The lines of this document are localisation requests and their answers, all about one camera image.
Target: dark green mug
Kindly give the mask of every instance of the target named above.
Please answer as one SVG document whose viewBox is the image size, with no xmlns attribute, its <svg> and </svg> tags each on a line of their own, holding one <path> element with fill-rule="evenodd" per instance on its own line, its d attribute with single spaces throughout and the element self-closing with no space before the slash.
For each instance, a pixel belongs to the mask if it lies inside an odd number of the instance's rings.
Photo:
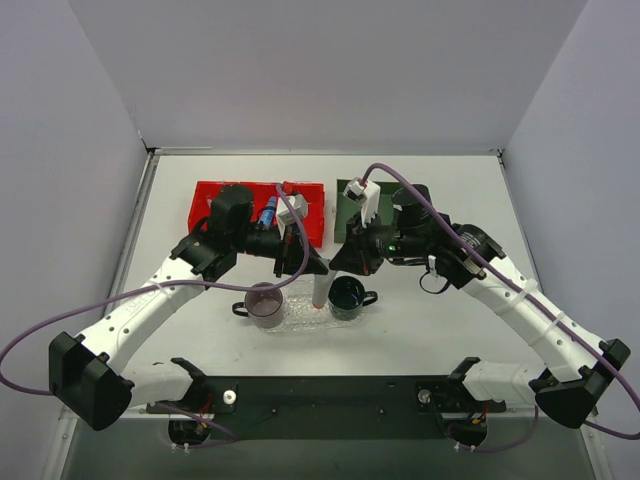
<svg viewBox="0 0 640 480">
<path fill-rule="evenodd" d="M 362 311 L 362 307 L 378 300 L 376 292 L 367 292 L 362 282 L 354 277 L 336 278 L 329 289 L 329 310 L 338 320 L 353 320 Z"/>
</svg>

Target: mug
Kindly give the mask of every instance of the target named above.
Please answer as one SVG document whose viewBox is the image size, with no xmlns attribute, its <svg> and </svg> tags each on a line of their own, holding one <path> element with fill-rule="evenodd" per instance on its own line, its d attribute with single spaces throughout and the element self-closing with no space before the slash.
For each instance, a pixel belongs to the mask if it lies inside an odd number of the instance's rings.
<svg viewBox="0 0 640 480">
<path fill-rule="evenodd" d="M 354 277 L 338 277 L 329 289 L 329 310 L 338 320 L 353 320 L 362 307 L 378 300 L 376 292 L 366 292 L 364 285 Z"/>
<path fill-rule="evenodd" d="M 254 287 L 267 287 L 273 283 L 257 283 Z M 266 292 L 247 292 L 244 302 L 234 303 L 231 311 L 240 317 L 249 317 L 258 328 L 274 328 L 284 320 L 284 296 L 279 289 Z"/>
</svg>

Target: blue object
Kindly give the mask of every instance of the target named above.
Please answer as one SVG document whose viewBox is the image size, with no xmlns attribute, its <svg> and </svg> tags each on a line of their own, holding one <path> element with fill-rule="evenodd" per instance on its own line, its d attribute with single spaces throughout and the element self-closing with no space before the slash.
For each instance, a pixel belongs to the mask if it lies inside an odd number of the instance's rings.
<svg viewBox="0 0 640 480">
<path fill-rule="evenodd" d="M 264 207 L 262 215 L 260 215 L 260 219 L 258 223 L 266 225 L 270 227 L 273 223 L 273 217 L 276 215 L 276 205 L 278 204 L 278 199 L 276 197 L 271 197 L 267 206 Z"/>
</svg>

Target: white wall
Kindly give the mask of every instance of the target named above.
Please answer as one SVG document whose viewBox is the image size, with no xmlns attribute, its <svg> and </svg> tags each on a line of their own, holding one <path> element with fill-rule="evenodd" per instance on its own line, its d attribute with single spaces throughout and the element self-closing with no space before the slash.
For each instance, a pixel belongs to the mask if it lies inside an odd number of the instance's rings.
<svg viewBox="0 0 640 480">
<path fill-rule="evenodd" d="M 586 0 L 70 0 L 153 147 L 506 145 Z"/>
<path fill-rule="evenodd" d="M 145 151 L 64 0 L 0 3 L 0 343 L 104 298 Z M 3 372 L 47 388 L 48 342 Z M 39 478 L 61 403 L 0 386 L 0 478 Z"/>
<path fill-rule="evenodd" d="M 590 0 L 506 149 L 506 171 L 545 291 L 578 321 L 632 349 L 640 389 L 640 2 Z M 619 386 L 602 423 L 640 430 Z M 638 442 L 610 440 L 619 479 Z"/>
</svg>

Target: green tray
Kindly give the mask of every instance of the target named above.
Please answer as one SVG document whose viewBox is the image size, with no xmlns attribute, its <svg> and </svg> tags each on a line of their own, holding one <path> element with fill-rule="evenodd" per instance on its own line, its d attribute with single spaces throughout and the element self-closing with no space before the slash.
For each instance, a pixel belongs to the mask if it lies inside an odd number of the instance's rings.
<svg viewBox="0 0 640 480">
<path fill-rule="evenodd" d="M 335 243 L 344 243 L 344 239 L 347 236 L 345 229 L 347 220 L 353 217 L 360 206 L 345 197 L 344 192 L 349 180 L 339 178 L 338 183 L 338 198 L 336 198 L 336 225 L 333 228 L 333 241 Z M 378 203 L 378 214 L 382 220 L 383 225 L 390 225 L 393 220 L 393 204 L 391 203 L 391 196 L 400 189 L 400 184 L 396 182 L 376 182 L 380 185 L 380 202 Z"/>
</svg>

